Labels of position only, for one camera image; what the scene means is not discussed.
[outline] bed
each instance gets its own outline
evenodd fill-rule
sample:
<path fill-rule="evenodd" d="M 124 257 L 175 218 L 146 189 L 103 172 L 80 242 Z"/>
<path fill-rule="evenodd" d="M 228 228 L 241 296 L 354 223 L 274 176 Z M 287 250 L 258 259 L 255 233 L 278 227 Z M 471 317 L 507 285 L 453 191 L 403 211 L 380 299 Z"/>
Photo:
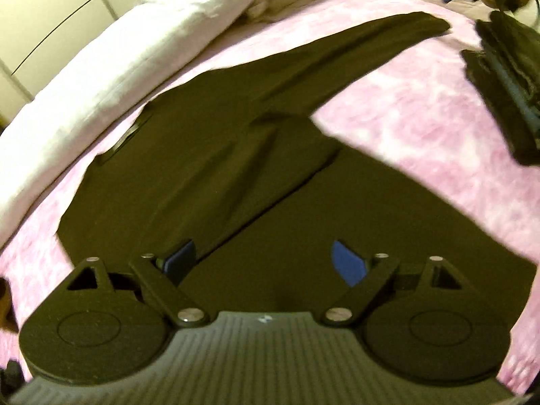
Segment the bed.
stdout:
<path fill-rule="evenodd" d="M 69 156 L 54 168 L 42 169 L 55 181 L 47 187 L 50 182 L 43 175 L 33 177 L 25 189 L 28 194 L 33 187 L 29 196 L 34 193 L 39 199 L 34 202 L 27 197 L 33 203 L 28 205 L 30 211 L 18 230 L 11 230 L 13 236 L 0 254 L 0 275 L 10 283 L 18 324 L 21 326 L 72 270 L 55 232 L 86 167 L 95 155 L 118 141 L 150 99 L 209 69 L 252 61 L 369 20 L 419 10 L 449 21 L 450 34 L 406 50 L 353 83 L 320 108 L 313 120 L 324 133 L 417 179 L 507 248 L 540 262 L 540 169 L 522 167 L 512 160 L 495 121 L 465 78 L 459 51 L 479 47 L 474 22 L 420 0 L 318 0 L 277 23 L 233 24 L 215 35 L 217 38 L 187 66 L 181 60 L 169 62 L 171 68 L 177 66 L 172 77 L 151 73 L 153 89 L 145 91 L 149 94 L 138 101 L 129 100 L 129 108 L 121 111 L 118 106 L 129 93 L 117 94 L 109 105 L 117 107 L 118 119 L 107 122 L 101 117 L 87 128 L 77 128 L 78 136 L 83 136 L 78 137 L 78 146 L 64 145 Z M 14 138 L 14 129 L 22 126 L 24 117 L 8 127 L 0 146 L 2 139 Z M 10 166 L 0 166 L 0 171 Z M 539 371 L 539 330 L 537 276 L 528 304 L 512 329 L 511 348 L 498 375 L 516 394 L 524 393 Z M 0 366 L 6 366 L 10 358 L 21 361 L 30 379 L 17 335 L 0 330 Z"/>

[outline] pink blanket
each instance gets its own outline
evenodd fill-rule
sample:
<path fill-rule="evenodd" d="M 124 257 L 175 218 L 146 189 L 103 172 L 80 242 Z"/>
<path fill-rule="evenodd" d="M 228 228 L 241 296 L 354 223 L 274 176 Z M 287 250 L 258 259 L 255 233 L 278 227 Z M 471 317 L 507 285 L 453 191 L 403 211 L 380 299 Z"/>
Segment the pink blanket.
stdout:
<path fill-rule="evenodd" d="M 539 262 L 540 169 L 521 167 L 511 159 L 494 120 L 465 79 L 458 52 L 477 46 L 478 38 L 474 23 L 456 13 L 418 0 L 322 0 L 277 24 L 229 30 L 169 87 L 211 68 L 262 58 L 369 20 L 418 10 L 447 19 L 451 34 L 424 41 L 353 83 L 313 120 L 325 133 L 418 179 L 508 248 Z M 245 35 L 249 31 L 258 32 Z M 72 269 L 55 232 L 86 167 L 114 145 L 140 110 L 69 169 L 0 256 L 0 275 L 10 281 L 20 325 Z M 512 330 L 511 349 L 499 373 L 499 380 L 518 394 L 540 367 L 539 280 Z M 26 369 L 17 336 L 0 332 L 0 366 L 9 358 L 21 360 Z"/>

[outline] silver screw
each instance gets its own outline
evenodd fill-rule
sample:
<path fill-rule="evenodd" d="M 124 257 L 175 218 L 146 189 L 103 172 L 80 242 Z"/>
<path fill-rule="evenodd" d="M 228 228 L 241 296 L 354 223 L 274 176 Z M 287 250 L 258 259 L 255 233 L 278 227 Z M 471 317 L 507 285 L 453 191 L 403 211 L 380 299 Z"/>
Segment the silver screw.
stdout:
<path fill-rule="evenodd" d="M 353 313 L 347 308 L 331 308 L 326 311 L 326 318 L 334 323 L 350 320 Z"/>
<path fill-rule="evenodd" d="M 185 323 L 196 323 L 204 318 L 205 314 L 198 308 L 182 309 L 178 313 L 178 318 Z"/>

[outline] folded clothes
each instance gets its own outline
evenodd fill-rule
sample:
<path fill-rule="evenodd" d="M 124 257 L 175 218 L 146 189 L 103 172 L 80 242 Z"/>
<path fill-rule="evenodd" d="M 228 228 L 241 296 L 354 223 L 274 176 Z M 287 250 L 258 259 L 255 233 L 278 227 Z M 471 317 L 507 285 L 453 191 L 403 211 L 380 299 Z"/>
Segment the folded clothes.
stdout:
<path fill-rule="evenodd" d="M 18 333 L 17 322 L 13 315 L 11 291 L 7 280 L 0 277 L 0 329 Z"/>
<path fill-rule="evenodd" d="M 512 156 L 540 164 L 540 35 L 502 12 L 478 21 L 480 53 L 463 51 L 468 79 L 498 122 Z"/>

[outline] gray ribbed surface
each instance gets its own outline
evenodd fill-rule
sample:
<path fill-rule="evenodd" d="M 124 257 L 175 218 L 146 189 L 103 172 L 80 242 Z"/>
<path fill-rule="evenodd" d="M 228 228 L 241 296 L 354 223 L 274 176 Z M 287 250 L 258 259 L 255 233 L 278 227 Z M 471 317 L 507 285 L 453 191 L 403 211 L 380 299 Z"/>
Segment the gray ribbed surface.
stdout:
<path fill-rule="evenodd" d="M 488 405 L 509 398 L 495 380 L 434 388 L 400 379 L 367 357 L 352 332 L 319 326 L 309 313 L 223 312 L 209 326 L 178 332 L 158 360 L 132 377 L 97 387 L 36 379 L 10 403 Z"/>

